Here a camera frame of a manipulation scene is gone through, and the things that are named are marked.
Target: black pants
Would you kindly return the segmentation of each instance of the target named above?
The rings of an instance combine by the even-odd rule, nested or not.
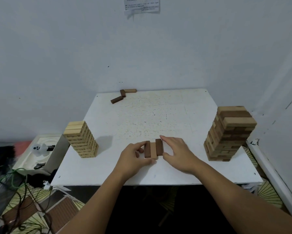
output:
[[[202,185],[180,186],[174,213],[161,227],[158,224],[167,211],[151,197],[143,199],[143,191],[142,187],[122,188],[106,233],[236,233]]]

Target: patterned floor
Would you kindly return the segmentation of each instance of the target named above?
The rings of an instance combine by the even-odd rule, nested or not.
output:
[[[243,148],[264,181],[258,188],[258,196],[286,211],[283,202],[268,181],[266,175],[258,165],[251,151],[245,146]],[[168,189],[164,200],[156,200],[154,197],[154,200],[167,210],[166,216],[174,211],[174,202],[178,188],[178,186],[171,186]],[[151,190],[151,188],[148,190],[148,195],[150,196],[152,196]],[[20,198],[23,199],[24,196],[25,200],[20,209],[18,209],[19,200]],[[11,233],[47,233],[50,229],[50,233],[55,234],[59,232],[83,206],[84,204],[82,202],[72,200],[60,191],[47,191],[27,185],[27,188],[22,186],[18,189],[18,193],[13,196],[10,203],[4,210],[0,222],[2,225],[4,222],[14,223],[17,211],[20,210],[18,223],[21,224],[21,226],[17,228],[13,227],[13,231]]]

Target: person's right arm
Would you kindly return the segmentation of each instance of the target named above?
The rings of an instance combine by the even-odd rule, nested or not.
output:
[[[183,139],[160,136],[174,155],[163,154],[174,168],[197,177],[237,233],[292,233],[292,217],[234,184],[196,157]]]

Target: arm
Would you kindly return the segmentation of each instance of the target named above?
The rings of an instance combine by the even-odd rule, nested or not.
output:
[[[129,144],[122,151],[112,173],[78,214],[62,229],[61,234],[105,233],[111,212],[124,183],[141,167],[156,162],[151,158],[138,158],[137,151],[143,153],[141,147],[144,144],[145,142]]]
[[[160,137],[174,153],[164,153],[164,160],[197,177],[237,233],[292,233],[290,215],[229,181],[198,159],[181,138]]]

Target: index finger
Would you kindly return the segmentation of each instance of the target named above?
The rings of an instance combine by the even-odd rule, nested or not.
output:
[[[139,148],[141,148],[145,144],[146,144],[146,141],[135,143],[135,144],[133,144],[133,148],[134,148],[134,150],[138,150]]]
[[[174,143],[171,140],[171,137],[165,137],[164,135],[160,135],[160,138],[173,149]]]

